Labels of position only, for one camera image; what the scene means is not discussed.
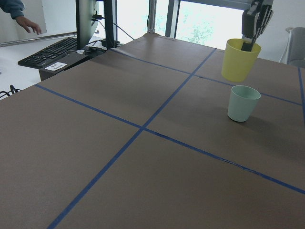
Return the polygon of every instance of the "person's hand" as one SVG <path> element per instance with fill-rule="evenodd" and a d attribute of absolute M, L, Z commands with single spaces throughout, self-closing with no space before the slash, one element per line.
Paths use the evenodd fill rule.
<path fill-rule="evenodd" d="M 21 26 L 23 27 L 28 33 L 31 33 L 30 32 L 30 29 L 29 27 L 31 27 L 33 29 L 33 32 L 37 33 L 38 34 L 41 34 L 41 28 L 39 27 L 38 24 L 30 21 L 29 19 L 27 19 L 26 17 L 24 16 L 19 16 L 19 17 L 16 17 L 15 18 L 16 22 Z"/>

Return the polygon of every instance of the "cable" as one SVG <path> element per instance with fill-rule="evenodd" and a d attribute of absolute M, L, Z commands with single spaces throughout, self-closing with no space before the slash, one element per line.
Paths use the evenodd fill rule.
<path fill-rule="evenodd" d="M 88 43 L 88 44 L 94 43 L 94 45 L 95 45 L 98 41 L 99 41 L 99 40 L 96 40 L 96 41 L 90 42 L 90 43 Z"/>
<path fill-rule="evenodd" d="M 120 30 L 122 30 L 124 33 L 126 33 L 120 26 L 118 26 L 117 24 L 113 23 L 115 26 L 117 26 Z M 132 38 L 132 36 L 130 36 L 128 33 L 126 33 L 127 36 L 129 36 L 131 39 L 134 40 L 134 38 Z"/>
<path fill-rule="evenodd" d="M 10 85 L 10 91 L 9 92 L 5 92 L 2 91 L 0 92 L 0 94 L 4 93 L 4 95 L 0 96 L 0 98 L 4 97 L 4 96 L 10 96 L 10 93 L 15 94 L 17 92 L 20 92 L 20 89 L 16 89 L 13 85 Z"/>
<path fill-rule="evenodd" d="M 92 21 L 97 21 L 98 23 L 100 23 L 102 25 L 102 27 L 105 29 L 106 31 L 106 28 L 103 26 L 103 24 L 99 21 L 99 20 L 96 20 L 96 19 L 92 19 Z"/>

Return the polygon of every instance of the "sticker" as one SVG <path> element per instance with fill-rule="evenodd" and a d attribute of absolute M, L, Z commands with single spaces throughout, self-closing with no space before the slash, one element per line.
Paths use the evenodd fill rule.
<path fill-rule="evenodd" d="M 56 63 L 52 64 L 51 66 L 46 67 L 45 69 L 51 70 L 51 71 L 57 71 L 58 69 L 63 68 L 66 65 L 67 65 L 66 63 L 56 62 Z"/>

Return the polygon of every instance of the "blue tape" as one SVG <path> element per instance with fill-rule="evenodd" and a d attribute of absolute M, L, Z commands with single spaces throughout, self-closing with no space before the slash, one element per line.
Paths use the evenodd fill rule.
<path fill-rule="evenodd" d="M 283 181 L 280 181 L 280 180 L 278 180 L 278 179 L 272 178 L 272 177 L 267 176 L 267 175 L 265 175 L 265 174 L 263 174 L 263 173 L 260 173 L 260 172 L 257 172 L 257 171 L 255 171 L 255 170 L 253 170 L 253 169 L 250 169 L 250 168 L 247 168 L 247 167 L 245 167 L 245 166 L 242 166 L 242 165 L 240 165 L 240 164 L 238 164 L 238 163 L 235 163 L 235 162 L 229 161 L 229 160 L 227 160 L 227 159 L 225 159 L 225 158 L 222 158 L 222 157 L 220 157 L 220 156 L 217 156 L 217 155 L 208 153 L 208 152 L 206 152 L 206 151 L 204 151 L 204 150 L 198 149 L 198 148 L 196 148 L 196 147 L 194 147 L 194 146 L 191 146 L 191 145 L 189 145 L 189 144 L 183 143 L 183 142 L 178 141 L 178 140 L 176 140 L 176 139 L 173 139 L 173 138 L 171 138 L 171 137 L 162 135 L 162 134 L 160 134 L 160 133 L 158 133 L 158 132 L 155 132 L 155 131 L 153 131 L 153 130 L 145 129 L 145 131 L 148 132 L 148 133 L 151 133 L 151 134 L 153 134 L 153 135 L 159 136 L 159 137 L 161 137 L 161 138 L 164 138 L 164 139 L 166 139 L 166 140 L 169 140 L 169 141 L 171 141 L 171 142 L 177 143 L 177 144 L 179 144 L 179 145 L 181 145 L 181 146 L 184 146 L 184 147 L 186 147 L 186 148 L 188 148 L 188 149 L 191 149 L 191 150 L 194 150 L 194 151 L 199 152 L 199 153 L 201 153 L 201 154 L 204 154 L 204 155 L 207 155 L 207 156 L 209 156 L 209 157 L 212 157 L 212 158 L 214 158 L 214 159 L 221 160 L 221 161 L 224 161 L 224 162 L 229 163 L 229 164 L 231 164 L 231 165 L 237 166 L 237 167 L 241 168 L 242 170 L 245 170 L 245 171 L 254 173 L 254 174 L 256 174 L 256 175 L 258 175 L 258 176 L 260 176 L 260 177 L 262 177 L 262 178 L 264 178 L 264 179 L 267 179 L 267 180 L 269 180 L 269 181 L 272 181 L 272 182 L 274 182 L 274 183 L 277 183 L 277 184 L 279 184 L 279 185 L 281 185 L 281 186 L 284 186 L 284 187 L 286 187 L 286 188 L 292 189 L 292 190 L 294 190 L 294 191 L 296 191 L 296 192 L 305 194 L 305 190 L 303 190 L 303 189 L 300 189 L 300 188 L 298 188 L 298 187 L 289 185 L 289 184 L 287 184 L 287 183 L 285 183 L 285 182 L 283 182 Z"/>
<path fill-rule="evenodd" d="M 163 68 L 167 68 L 167 69 L 171 69 L 171 70 L 174 70 L 174 71 L 177 71 L 177 72 L 181 72 L 181 73 L 185 73 L 185 74 L 191 74 L 191 73 L 188 73 L 188 72 L 185 72 L 185 71 L 182 71 L 182 70 L 178 70 L 178 69 L 175 69 L 175 68 L 171 68 L 171 67 L 168 67 L 168 66 L 165 66 L 165 65 L 161 65 L 161 64 L 158 64 L 158 63 L 153 63 L 153 62 L 149 62 L 149 61 L 145 61 L 145 60 L 141 60 L 139 58 L 136 58 L 134 56 L 130 56 L 130 55 L 127 55 L 127 54 L 124 54 L 122 52 L 119 52 L 117 50 L 114 50 L 114 49 L 109 49 L 110 51 L 112 52 L 116 52 L 116 53 L 119 53 L 123 56 L 128 56 L 130 58 L 133 58 L 135 60 L 138 60 L 138 61 L 141 61 L 141 62 L 144 62 L 144 63 L 149 63 L 149 64 L 152 64 L 152 65 L 156 65 L 156 66 L 160 66 L 160 67 L 163 67 Z"/>
<path fill-rule="evenodd" d="M 305 125 L 305 96 L 304 96 L 304 84 L 301 74 L 301 68 L 297 68 L 299 73 L 299 82 L 300 82 L 300 90 L 301 90 L 301 99 L 302 99 L 302 107 L 303 107 L 303 119 L 304 119 L 304 125 Z"/>
<path fill-rule="evenodd" d="M 90 183 L 76 196 L 76 198 L 74 198 L 74 200 L 59 214 L 59 216 L 48 226 L 48 229 L 53 229 L 55 228 L 64 218 L 65 216 L 76 206 L 76 204 L 86 195 L 86 193 L 93 187 L 93 185 L 105 174 L 105 172 L 115 163 L 115 161 L 123 154 L 123 152 L 135 141 L 135 139 L 140 135 L 140 133 L 144 130 L 144 127 L 146 127 L 157 115 L 158 113 L 172 100 L 172 98 L 179 92 L 179 90 L 181 90 L 181 88 L 190 80 L 190 78 L 193 76 L 193 74 L 206 62 L 206 60 L 213 54 L 210 53 L 210 55 L 194 70 L 194 72 L 178 87 L 178 89 L 163 103 L 163 105 L 157 110 L 157 112 L 155 112 L 151 118 L 149 118 L 149 120 L 143 125 L 143 126 L 138 126 L 135 125 L 129 121 L 126 121 L 124 119 L 118 118 L 114 115 L 111 115 L 109 113 L 106 113 L 104 111 L 101 111 L 99 109 L 96 109 L 92 106 L 86 105 L 84 103 L 81 103 L 77 100 L 74 100 L 72 98 L 69 98 L 65 95 L 62 95 L 60 93 L 54 92 L 48 88 L 45 88 L 43 86 L 40 86 L 38 84 L 36 84 L 37 87 L 48 91 L 52 94 L 55 94 L 57 96 L 60 96 L 62 98 L 65 98 L 69 101 L 72 101 L 74 103 L 77 103 L 79 105 L 85 106 L 89 109 L 95 110 L 99 113 L 105 114 L 107 116 L 113 117 L 117 120 L 120 120 L 124 123 L 128 123 L 131 124 L 135 127 L 140 128 L 132 137 L 131 139 L 120 149 L 120 151 L 106 164 L 106 166 L 104 166 L 104 168 L 90 181 Z"/>
<path fill-rule="evenodd" d="M 107 170 L 116 162 L 124 151 L 135 141 L 143 129 L 139 129 L 129 141 L 119 150 L 119 152 L 104 166 L 104 168 L 87 184 L 87 186 L 74 198 L 74 200 L 58 215 L 58 217 L 47 227 L 55 228 L 66 215 L 76 206 L 76 204 L 86 195 L 86 193 L 95 185 L 95 183 L 107 172 Z"/>
<path fill-rule="evenodd" d="M 54 95 L 57 95 L 57 96 L 59 96 L 59 97 L 61 97 L 61 98 L 64 98 L 64 99 L 66 99 L 66 100 L 69 100 L 69 101 L 71 101 L 71 102 L 73 102 L 73 103 L 76 103 L 76 104 L 78 104 L 78 105 L 84 106 L 84 107 L 86 107 L 86 108 L 89 108 L 89 109 L 91 109 L 91 110 L 94 110 L 94 111 L 96 111 L 96 112 L 98 112 L 98 113 L 101 113 L 101 114 L 103 114 L 103 115 L 106 115 L 106 116 L 108 116 L 108 117 L 110 117 L 110 118 L 114 118 L 114 119 L 119 120 L 119 121 L 121 121 L 121 122 L 124 122 L 124 123 L 126 123 L 126 124 L 135 126 L 135 127 L 137 127 L 137 128 L 141 128 L 140 125 L 137 125 L 137 124 L 135 124 L 135 123 L 132 123 L 132 122 L 130 122 L 130 121 L 127 121 L 127 120 L 125 120 L 125 119 L 122 119 L 122 118 L 120 118 L 120 117 L 117 117 L 117 116 L 115 116 L 115 115 L 112 115 L 112 114 L 110 114 L 110 113 L 107 113 L 107 112 L 105 112 L 105 111 L 102 111 L 102 110 L 100 110 L 100 109 L 97 109 L 97 108 L 95 108 L 95 107 L 93 107 L 93 106 L 84 104 L 84 103 L 82 103 L 82 102 L 80 102 L 80 101 L 77 101 L 77 100 L 75 100 L 75 99 L 72 99 L 72 98 L 70 98 L 70 97 L 67 97 L 67 96 L 65 96 L 65 95 L 63 95 L 63 94 L 60 94 L 60 93 L 58 93 L 58 92 L 52 91 L 52 90 L 50 90 L 50 89 L 48 89 L 48 88 L 46 88 L 46 87 L 43 87 L 43 86 L 41 86 L 41 85 L 39 85 L 39 84 L 35 84 L 35 86 L 36 86 L 36 87 L 39 87 L 39 88 L 41 88 L 41 89 L 43 89 L 43 90 L 45 90 L 45 91 L 47 91 L 47 92 L 50 92 L 50 93 L 52 93 L 52 94 L 54 94 Z"/>
<path fill-rule="evenodd" d="M 121 52 L 118 52 L 118 51 L 115 51 L 115 50 L 113 50 L 113 49 L 110 49 L 111 51 L 113 51 L 113 52 L 117 52 L 117 53 L 120 53 L 120 54 L 122 54 L 122 55 L 126 55 L 126 54 L 124 54 L 124 53 L 121 53 Z M 69 100 L 69 101 L 71 101 L 71 102 L 74 102 L 74 103 L 76 103 L 76 104 L 79 104 L 79 105 L 81 105 L 81 106 L 84 106 L 84 107 L 86 107 L 86 108 L 89 108 L 89 109 L 91 109 L 91 110 L 94 110 L 94 111 L 96 111 L 96 112 L 99 112 L 99 113 L 101 113 L 101 114 L 104 114 L 104 115 L 106 115 L 106 116 L 108 116 L 108 117 L 111 117 L 111 118 L 114 118 L 114 119 L 116 119 L 116 120 L 119 120 L 119 121 L 121 121 L 121 122 L 124 122 L 124 123 L 126 123 L 126 124 L 129 124 L 129 125 L 132 125 L 132 126 L 134 126 L 134 127 L 137 127 L 137 128 L 139 128 L 139 130 L 131 137 L 131 139 L 119 150 L 119 152 L 103 167 L 103 169 L 89 182 L 89 184 L 74 198 L 74 200 L 58 215 L 58 217 L 48 226 L 48 229 L 53 229 L 53 228 L 55 228 L 63 219 L 64 219 L 64 217 L 76 206 L 76 204 L 86 195 L 86 193 L 94 186 L 94 184 L 107 172 L 107 170 L 117 161 L 117 159 L 126 151 L 126 149 L 135 141 L 135 139 L 141 134 L 141 132 L 142 131 L 146 131 L 146 132 L 149 132 L 149 133 L 151 133 L 151 134 L 154 134 L 154 135 L 156 135 L 156 136 L 159 136 L 159 137 L 162 137 L 162 138 L 164 138 L 164 139 L 167 139 L 167 140 L 169 140 L 169 141 L 172 141 L 172 142 L 174 142 L 174 143 L 177 143 L 177 144 L 180 144 L 180 145 L 182 145 L 182 146 L 184 146 L 184 147 L 187 147 L 187 148 L 189 148 L 189 149 L 191 149 L 191 150 L 194 150 L 194 151 L 197 151 L 197 152 L 200 152 L 200 153 L 202 153 L 202 154 L 204 154 L 204 155 L 207 155 L 207 156 L 210 156 L 210 157 L 212 157 L 212 158 L 215 158 L 215 159 L 218 159 L 218 160 L 221 160 L 221 161 L 224 161 L 224 162 L 227 162 L 227 163 L 229 163 L 229 164 L 231 164 L 231 165 L 234 165 L 234 166 L 237 166 L 237 167 L 239 167 L 239 168 L 241 168 L 241 169 L 243 169 L 243 170 L 246 170 L 246 171 L 249 171 L 249 172 L 252 172 L 252 173 L 254 173 L 254 174 L 256 174 L 256 175 L 259 175 L 259 176 L 261 176 L 261 177 L 263 177 L 263 178 L 265 178 L 265 179 L 267 179 L 267 180 L 270 180 L 270 181 L 272 181 L 272 182 L 275 182 L 275 183 L 277 183 L 277 184 L 279 184 L 279 185 L 282 185 L 282 186 L 284 186 L 284 187 L 287 187 L 287 188 L 290 188 L 290 189 L 292 189 L 292 190 L 294 190 L 294 191 L 297 191 L 297 192 L 299 192 L 299 193 L 302 193 L 302 194 L 305 194 L 305 191 L 304 190 L 302 190 L 302 189 L 299 189 L 299 188 L 297 188 L 297 187 L 294 187 L 294 186 L 292 186 L 292 185 L 289 185 L 289 184 L 287 184 L 287 183 L 284 183 L 284 182 L 282 182 L 282 181 L 280 181 L 280 180 L 277 180 L 277 179 L 274 179 L 274 178 L 272 178 L 272 177 L 269 177 L 269 176 L 267 176 L 267 175 L 264 175 L 264 174 L 262 174 L 262 173 L 259 173 L 259 172 L 257 172 L 257 171 L 255 171 L 255 170 L 252 170 L 252 169 L 249 169 L 249 168 L 246 168 L 246 167 L 244 167 L 244 166 L 242 166 L 242 165 L 240 165 L 240 164 L 237 164 L 237 163 L 235 163 L 235 162 L 232 162 L 232 161 L 229 161 L 229 160 L 226 160 L 226 159 L 224 159 L 224 158 L 221 158 L 221 157 L 219 157 L 219 156 L 216 156 L 216 155 L 213 155 L 213 154 L 211 154 L 211 153 L 208 153 L 208 152 L 206 152 L 206 151 L 203 151 L 203 150 L 201 150 L 201 149 L 198 149 L 198 148 L 196 148 L 196 147 L 194 147 L 194 146 L 191 146 L 191 145 L 188 145 L 188 144 L 186 144 L 186 143 L 183 143 L 183 142 L 180 142 L 180 141 L 178 141 L 178 140 L 175 140 L 175 139 L 173 139 L 173 138 L 170 138 L 170 137 L 167 137 L 167 136 L 165 136 L 165 135 L 162 135 L 162 134 L 159 134 L 159 133 L 157 133 L 157 132 L 155 132 L 155 131 L 152 131 L 152 130 L 149 130 L 149 129 L 147 129 L 146 127 L 149 125 L 149 123 L 151 123 L 151 121 L 161 112 L 161 110 L 163 109 L 163 108 L 165 108 L 166 107 L 166 105 L 174 98 L 174 96 L 183 88 L 183 86 L 185 85 L 185 84 L 187 84 L 187 82 L 193 77 L 193 76 L 195 76 L 195 73 L 199 70 L 199 68 L 200 67 L 202 67 L 203 65 L 204 65 L 204 63 L 212 56 L 212 54 L 216 51 L 217 49 L 213 49 L 213 51 L 205 58 L 205 60 L 204 61 L 202 61 L 201 62 L 201 64 L 187 77 L 187 79 L 175 90 L 175 92 L 162 104 L 162 106 L 148 119 L 148 121 L 143 125 L 143 126 L 140 126 L 140 125 L 137 125 L 137 124 L 135 124 L 135 123 L 132 123 L 132 122 L 130 122 L 130 121 L 127 121 L 127 120 L 124 120 L 124 119 L 122 119 L 122 118 L 119 118 L 119 117 L 117 117 L 117 116 L 114 116 L 114 115 L 112 115 L 112 114 L 110 114 L 110 113 L 107 113 L 107 112 L 104 112 L 104 111 L 102 111 L 102 110 L 100 110 L 100 109 L 97 109 L 97 108 L 95 108 L 95 107 L 92 107 L 92 106 L 89 106 L 89 105 L 87 105 L 87 104 L 84 104 L 84 103 L 82 103 L 82 102 L 80 102 L 80 101 L 77 101 L 77 100 L 74 100 L 74 99 L 72 99 L 72 98 L 70 98 L 70 97 L 67 97 L 67 96 L 65 96 L 65 95 L 62 95 L 62 94 L 60 94 L 60 93 L 57 93 L 57 92 L 55 92 L 55 91 L 53 91 L 53 90 L 50 90 L 50 89 L 48 89 L 48 88 L 46 88 L 46 87 L 43 87 L 43 86 L 41 86 L 41 85 L 38 85 L 38 84 L 36 84 L 35 86 L 37 86 L 37 87 L 39 87 L 39 88 L 41 88 L 41 89 L 43 89 L 43 90 L 45 90 L 45 91 L 48 91 L 48 92 L 50 92 L 50 93 L 52 93 L 52 94 L 54 94 L 54 95 L 57 95 L 57 96 L 59 96 L 59 97 L 61 97 L 61 98 L 64 98 L 64 99 L 67 99 L 67 100 Z M 179 70 L 177 70 L 177 69 L 173 69 L 173 68 L 170 68 L 170 67 L 166 67 L 166 66 L 163 66 L 163 65 L 160 65 L 160 64 L 155 64 L 155 63 L 152 63 L 152 62 L 147 62 L 147 61 L 143 61 L 143 60 L 140 60 L 140 59 L 138 59 L 138 58 L 134 58 L 134 59 L 136 59 L 136 60 L 139 60 L 139 61 L 142 61 L 142 62 L 146 62 L 146 63 L 150 63 L 150 64 L 154 64 L 154 65 L 157 65 L 157 66 L 161 66 L 161 67 L 165 67 L 165 68 L 168 68 L 168 69 L 172 69 L 172 70 L 175 70 L 175 71 L 179 71 Z M 301 86 L 301 90 L 302 90 L 302 92 L 303 93 L 301 93 L 302 94 L 302 102 L 303 102 L 303 111 L 304 111 L 304 114 L 305 114 L 305 99 L 304 99 L 304 91 L 303 91 L 303 83 L 302 83 L 302 86 Z"/>
<path fill-rule="evenodd" d="M 188 72 L 185 72 L 185 71 L 181 71 L 181 70 L 178 70 L 178 69 L 175 69 L 175 68 L 171 68 L 171 67 L 168 67 L 168 66 L 165 66 L 165 65 L 161 65 L 161 64 L 157 64 L 157 63 L 153 63 L 153 62 L 149 62 L 149 61 L 144 61 L 144 60 L 141 60 L 141 59 L 139 59 L 139 58 L 136 58 L 136 57 L 127 55 L 127 54 L 125 54 L 125 53 L 119 52 L 119 51 L 114 50 L 114 49 L 110 49 L 110 50 L 113 51 L 113 52 L 119 53 L 119 54 L 121 54 L 121 55 L 123 55 L 123 56 L 128 56 L 128 57 L 133 58 L 133 59 L 135 59 L 135 60 L 141 61 L 141 62 L 145 62 L 145 63 L 157 65 L 157 66 L 160 66 L 160 67 L 163 67 L 163 68 L 167 68 L 167 69 L 171 69 L 171 70 L 174 70 L 174 71 L 177 71 L 177 72 L 181 72 L 181 73 L 192 74 L 192 73 L 188 73 Z M 199 75 L 196 75 L 196 74 L 193 74 L 193 75 L 196 76 L 196 77 L 198 77 L 198 78 L 210 80 L 210 81 L 213 81 L 213 82 L 216 82 L 216 83 L 221 83 L 221 84 L 225 84 L 225 85 L 232 86 L 232 87 L 235 86 L 235 84 L 226 83 L 226 82 L 219 81 L 219 80 L 215 80 L 215 79 L 212 79 L 212 78 L 209 78 L 209 77 L 199 76 Z M 288 102 L 288 103 L 291 103 L 291 104 L 295 104 L 295 105 L 302 106 L 302 104 L 300 104 L 300 103 L 297 103 L 297 102 L 294 102 L 294 101 L 290 101 L 290 100 L 287 100 L 287 99 L 283 99 L 283 98 L 280 98 L 280 97 L 277 97 L 277 96 L 273 96 L 273 95 L 266 94 L 266 93 L 261 93 L 261 94 L 262 94 L 262 95 L 265 95 L 265 96 L 268 96 L 268 97 L 271 97 L 271 98 L 274 98 L 274 99 L 282 100 L 282 101 L 285 101 L 285 102 Z"/>

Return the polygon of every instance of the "sleeve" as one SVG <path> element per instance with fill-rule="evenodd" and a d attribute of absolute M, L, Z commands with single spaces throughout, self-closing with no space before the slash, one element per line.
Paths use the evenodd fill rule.
<path fill-rule="evenodd" d="M 25 7 L 21 0 L 0 0 L 0 7 L 4 12 L 10 13 L 12 19 L 24 16 L 22 11 Z"/>

